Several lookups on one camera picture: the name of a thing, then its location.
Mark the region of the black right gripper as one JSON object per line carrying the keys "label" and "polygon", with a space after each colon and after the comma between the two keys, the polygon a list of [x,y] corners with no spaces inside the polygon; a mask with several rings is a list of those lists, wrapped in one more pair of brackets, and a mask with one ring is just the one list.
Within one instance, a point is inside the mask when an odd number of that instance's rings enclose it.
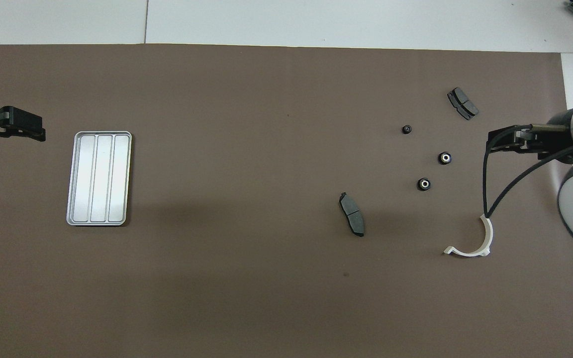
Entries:
{"label": "black right gripper", "polygon": [[534,135],[534,139],[530,141],[530,149],[539,155],[539,159],[573,145],[573,138],[568,125],[511,125],[489,131],[487,134],[487,151],[530,152],[527,149],[527,137],[530,134]]}

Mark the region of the short grey brake pad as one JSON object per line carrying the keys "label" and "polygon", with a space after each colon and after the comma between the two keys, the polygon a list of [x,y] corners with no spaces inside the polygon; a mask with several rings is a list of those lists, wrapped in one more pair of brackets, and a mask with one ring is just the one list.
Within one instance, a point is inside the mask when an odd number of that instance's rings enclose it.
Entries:
{"label": "short grey brake pad", "polygon": [[447,98],[453,108],[466,120],[471,120],[479,114],[478,107],[471,102],[461,88],[454,88],[447,93]]}

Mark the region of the brown paper table mat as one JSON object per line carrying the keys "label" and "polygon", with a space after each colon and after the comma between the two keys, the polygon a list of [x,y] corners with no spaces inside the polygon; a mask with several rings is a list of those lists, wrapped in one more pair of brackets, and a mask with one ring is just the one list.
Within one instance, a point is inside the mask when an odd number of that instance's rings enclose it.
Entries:
{"label": "brown paper table mat", "polygon": [[[4,105],[46,141],[0,138],[0,358],[573,358],[566,166],[443,254],[487,132],[566,109],[559,54],[0,46]],[[81,131],[132,134],[123,226],[66,222]]]}

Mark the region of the silver metal tray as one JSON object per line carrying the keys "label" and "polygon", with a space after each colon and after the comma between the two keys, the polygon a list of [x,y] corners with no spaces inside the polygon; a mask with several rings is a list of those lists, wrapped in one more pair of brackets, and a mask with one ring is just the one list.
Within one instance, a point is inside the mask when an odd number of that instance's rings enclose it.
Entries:
{"label": "silver metal tray", "polygon": [[129,131],[75,134],[66,211],[70,226],[125,224],[131,152]]}

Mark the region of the white curved plastic bracket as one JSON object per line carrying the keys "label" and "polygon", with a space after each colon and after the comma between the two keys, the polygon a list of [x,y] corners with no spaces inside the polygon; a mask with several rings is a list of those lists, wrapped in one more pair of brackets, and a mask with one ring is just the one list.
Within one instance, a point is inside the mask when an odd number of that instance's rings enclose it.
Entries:
{"label": "white curved plastic bracket", "polygon": [[455,255],[460,258],[484,258],[491,252],[491,244],[494,239],[494,228],[491,220],[485,214],[479,217],[484,228],[484,240],[480,247],[472,252],[466,253],[453,246],[448,246],[443,250],[446,255]]}

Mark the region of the long grey brake pad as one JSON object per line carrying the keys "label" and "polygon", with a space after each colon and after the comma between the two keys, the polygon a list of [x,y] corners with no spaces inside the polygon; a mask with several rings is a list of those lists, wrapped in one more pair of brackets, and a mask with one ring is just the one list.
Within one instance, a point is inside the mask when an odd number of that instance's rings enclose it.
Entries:
{"label": "long grey brake pad", "polygon": [[348,227],[352,234],[358,237],[364,237],[365,222],[355,200],[346,192],[342,192],[339,197],[339,206],[346,218]]}

